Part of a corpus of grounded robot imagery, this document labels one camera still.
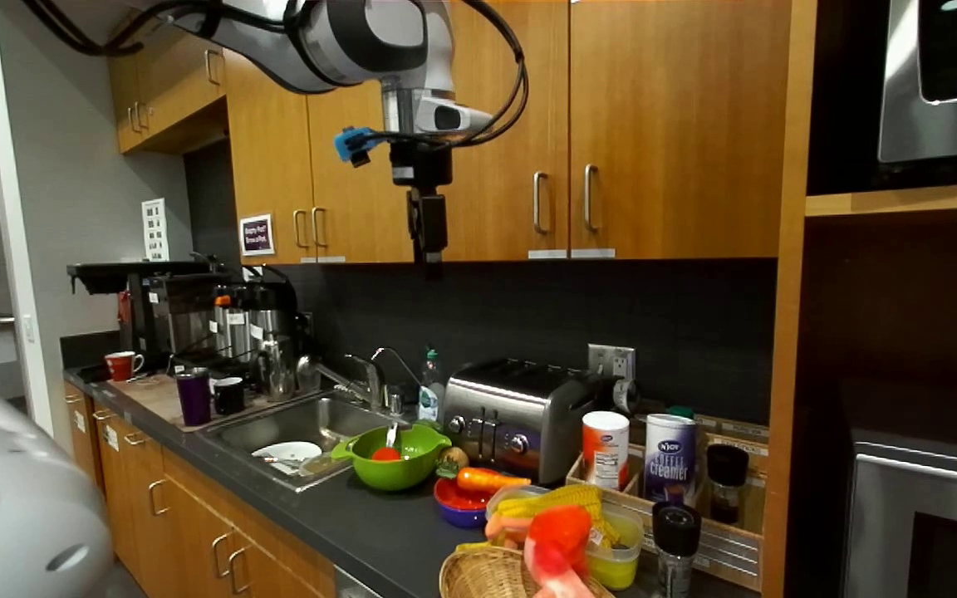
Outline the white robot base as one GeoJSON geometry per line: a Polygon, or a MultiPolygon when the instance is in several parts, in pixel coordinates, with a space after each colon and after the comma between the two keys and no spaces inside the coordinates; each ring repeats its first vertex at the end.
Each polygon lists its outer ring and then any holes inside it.
{"type": "Polygon", "coordinates": [[[103,598],[111,566],[95,481],[0,399],[0,598],[103,598]]]}

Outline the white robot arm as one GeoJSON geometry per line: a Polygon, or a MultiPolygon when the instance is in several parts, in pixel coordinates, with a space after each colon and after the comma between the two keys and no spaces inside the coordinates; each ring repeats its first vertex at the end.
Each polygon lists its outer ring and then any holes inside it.
{"type": "Polygon", "coordinates": [[[493,117],[455,101],[451,23],[441,0],[99,0],[115,23],[95,38],[76,8],[25,0],[67,47],[88,57],[128,57],[153,23],[242,52],[292,93],[331,93],[377,83],[381,130],[350,130],[350,160],[387,143],[391,182],[405,188],[414,263],[449,250],[451,149],[493,126],[493,117]]]}

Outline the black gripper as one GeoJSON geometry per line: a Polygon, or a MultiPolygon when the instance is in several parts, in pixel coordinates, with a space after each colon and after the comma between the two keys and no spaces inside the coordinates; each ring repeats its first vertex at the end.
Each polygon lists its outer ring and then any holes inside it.
{"type": "Polygon", "coordinates": [[[410,188],[410,236],[418,263],[439,263],[447,250],[447,199],[451,182],[451,149],[430,140],[391,140],[391,182],[410,188]]]}

